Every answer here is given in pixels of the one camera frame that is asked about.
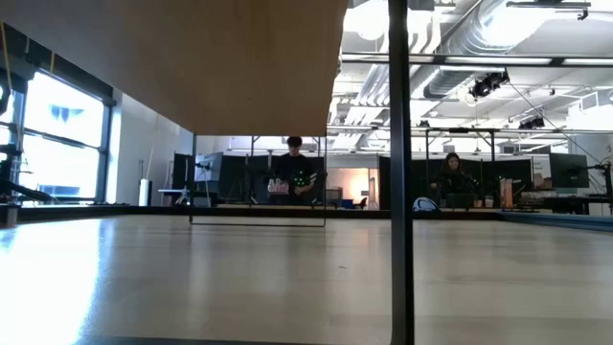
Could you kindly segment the person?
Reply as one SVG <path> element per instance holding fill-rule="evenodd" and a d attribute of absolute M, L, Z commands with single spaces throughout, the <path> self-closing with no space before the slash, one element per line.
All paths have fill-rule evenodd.
<path fill-rule="evenodd" d="M 301 154 L 303 139 L 290 136 L 286 141 L 288 153 L 279 157 L 274 168 L 274 174 L 288 186 L 286 195 L 272 195 L 274 204 L 307 205 L 308 195 L 314 188 L 317 171 L 306 156 Z"/>
<path fill-rule="evenodd" d="M 442 207 L 469 209 L 474 205 L 474 180 L 462 170 L 460 157 L 455 152 L 445 157 L 442 168 L 430 182 L 430 189 Z"/>

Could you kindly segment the grey angled monitor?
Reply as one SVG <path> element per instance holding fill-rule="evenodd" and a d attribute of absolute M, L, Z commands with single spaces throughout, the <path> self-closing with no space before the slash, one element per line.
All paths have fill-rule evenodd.
<path fill-rule="evenodd" d="M 197 155 L 194 163 L 195 182 L 218 182 L 221 175 L 223 153 Z"/>

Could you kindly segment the blue white bag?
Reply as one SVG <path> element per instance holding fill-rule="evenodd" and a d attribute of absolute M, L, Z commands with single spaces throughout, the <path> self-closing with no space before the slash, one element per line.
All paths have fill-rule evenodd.
<path fill-rule="evenodd" d="M 418 197 L 413 203 L 415 213 L 437 213 L 440 212 L 439 205 L 428 197 Z"/>

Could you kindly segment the black overhead beam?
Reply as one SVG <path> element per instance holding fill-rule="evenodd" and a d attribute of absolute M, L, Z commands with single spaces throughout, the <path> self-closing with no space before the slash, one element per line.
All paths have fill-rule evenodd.
<path fill-rule="evenodd" d="M 494 127 L 423 127 L 412 126 L 411 132 L 448 132 L 456 134 L 468 134 L 473 132 L 486 133 L 530 133 L 530 134 L 566 134 L 566 135 L 597 135 L 613 134 L 613 130 L 592 130 L 592 129 L 564 129 L 564 128 L 494 128 Z M 327 126 L 328 132 L 370 132 L 370 131 L 391 131 L 389 126 Z"/>

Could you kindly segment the black ceiling spotlight cluster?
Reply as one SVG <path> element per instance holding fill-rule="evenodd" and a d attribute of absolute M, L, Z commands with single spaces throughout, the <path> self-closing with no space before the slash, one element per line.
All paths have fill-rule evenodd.
<path fill-rule="evenodd" d="M 489 73 L 475 80 L 474 84 L 468 89 L 468 94 L 474 99 L 487 97 L 490 93 L 501 87 L 502 84 L 510 81 L 507 71 Z"/>

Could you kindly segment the linear ceiling light bar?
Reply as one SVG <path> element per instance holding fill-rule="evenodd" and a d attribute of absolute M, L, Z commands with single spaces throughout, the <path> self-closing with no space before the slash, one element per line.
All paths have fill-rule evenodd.
<path fill-rule="evenodd" d="M 409 54 L 412 65 L 471 67 L 613 68 L 613 57 L 457 56 Z"/>

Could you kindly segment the large window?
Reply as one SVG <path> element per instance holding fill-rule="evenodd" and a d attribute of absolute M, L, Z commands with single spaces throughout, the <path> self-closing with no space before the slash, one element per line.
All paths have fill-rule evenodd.
<path fill-rule="evenodd" d="M 58 203 L 101 202 L 106 195 L 113 105 L 50 73 L 36 71 L 13 90 L 0 115 L 0 165 L 9 179 Z"/>

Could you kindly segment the black computer monitor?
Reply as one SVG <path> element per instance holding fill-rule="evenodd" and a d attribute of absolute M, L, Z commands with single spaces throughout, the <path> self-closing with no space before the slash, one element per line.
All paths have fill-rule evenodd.
<path fill-rule="evenodd" d="M 584 155 L 551 153 L 549 155 L 552 186 L 558 188 L 588 188 L 589 174 Z"/>

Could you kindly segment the silver ceiling air duct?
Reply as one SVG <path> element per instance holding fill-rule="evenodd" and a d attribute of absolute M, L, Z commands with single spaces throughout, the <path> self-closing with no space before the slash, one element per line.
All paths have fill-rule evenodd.
<path fill-rule="evenodd" d="M 507 4 L 522 0 L 482 0 L 440 47 L 443 55 L 505 55 L 533 35 L 554 16 L 551 9 L 516 8 Z M 411 87 L 426 99 L 443 99 L 473 76 L 468 71 L 443 70 L 422 65 Z"/>

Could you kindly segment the black metal bracket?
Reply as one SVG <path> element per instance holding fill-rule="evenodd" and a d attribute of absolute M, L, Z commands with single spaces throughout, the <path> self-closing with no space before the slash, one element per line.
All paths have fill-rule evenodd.
<path fill-rule="evenodd" d="M 0 228 L 17 223 L 18 210 L 21 208 L 18 195 L 33 201 L 51 201 L 46 193 L 27 188 L 11 181 L 13 161 L 21 156 L 15 144 L 0 145 Z"/>

